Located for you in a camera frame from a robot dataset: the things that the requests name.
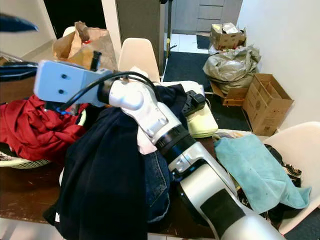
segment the laundry basket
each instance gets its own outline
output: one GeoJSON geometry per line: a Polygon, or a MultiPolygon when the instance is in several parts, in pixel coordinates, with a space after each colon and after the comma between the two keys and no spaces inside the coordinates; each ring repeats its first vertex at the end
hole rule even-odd
{"type": "MultiPolygon", "coordinates": [[[[78,125],[83,126],[87,118],[86,110],[81,112],[78,125]]],[[[30,161],[21,157],[14,157],[0,151],[0,167],[10,167],[14,169],[34,169],[51,163],[49,160],[41,159],[30,161]]]]}

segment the red clothing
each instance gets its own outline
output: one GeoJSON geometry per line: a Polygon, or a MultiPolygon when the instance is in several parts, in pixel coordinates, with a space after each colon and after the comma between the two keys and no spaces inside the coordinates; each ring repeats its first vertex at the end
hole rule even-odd
{"type": "MultiPolygon", "coordinates": [[[[67,148],[85,133],[77,116],[44,111],[45,102],[32,95],[0,105],[0,142],[18,156],[36,161],[63,163],[67,148]]],[[[82,104],[81,112],[87,104],[82,104]]]]}

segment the robotic arm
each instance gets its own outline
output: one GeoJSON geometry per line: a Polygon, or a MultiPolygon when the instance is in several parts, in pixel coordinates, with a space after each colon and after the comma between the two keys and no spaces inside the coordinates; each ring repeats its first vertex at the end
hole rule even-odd
{"type": "Polygon", "coordinates": [[[178,190],[183,201],[193,215],[209,224],[217,239],[284,239],[261,216],[239,202],[227,172],[190,136],[170,109],[157,101],[157,92],[145,76],[42,61],[34,93],[44,101],[54,102],[53,110],[62,114],[72,104],[110,104],[134,118],[164,156],[173,176],[180,179],[178,190]]]}

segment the black cable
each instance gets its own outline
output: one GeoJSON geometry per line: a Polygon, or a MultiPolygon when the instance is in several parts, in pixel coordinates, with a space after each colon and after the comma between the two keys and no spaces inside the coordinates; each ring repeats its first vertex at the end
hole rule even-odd
{"type": "Polygon", "coordinates": [[[64,103],[63,105],[61,105],[59,108],[58,108],[58,111],[59,112],[64,112],[67,108],[69,108],[72,104],[74,104],[79,98],[81,98],[84,94],[86,94],[89,90],[91,90],[92,88],[94,88],[95,86],[103,83],[104,81],[106,80],[111,80],[111,79],[116,79],[116,78],[120,78],[120,77],[126,77],[126,78],[133,78],[129,75],[134,75],[134,76],[138,76],[140,78],[136,78],[134,80],[137,80],[141,83],[144,83],[144,84],[147,84],[148,86],[150,86],[152,88],[152,90],[154,91],[154,94],[155,94],[155,97],[160,100],[160,95],[155,87],[155,85],[153,84],[152,81],[150,81],[149,78],[147,78],[146,76],[138,73],[138,72],[135,72],[135,71],[122,71],[122,72],[116,72],[116,73],[111,73],[111,74],[108,74],[106,76],[103,76],[101,78],[99,78],[97,81],[94,81],[90,84],[88,84],[86,87],[82,88],[80,91],[78,91],[75,95],[73,95],[66,103],[64,103]]]}

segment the light blue towel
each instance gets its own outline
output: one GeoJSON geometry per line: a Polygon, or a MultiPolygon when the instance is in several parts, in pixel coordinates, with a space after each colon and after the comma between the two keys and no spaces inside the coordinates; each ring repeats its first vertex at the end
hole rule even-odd
{"type": "Polygon", "coordinates": [[[308,206],[311,187],[295,187],[256,135],[223,137],[214,146],[217,158],[242,187],[258,214],[278,203],[295,209],[308,206]]]}

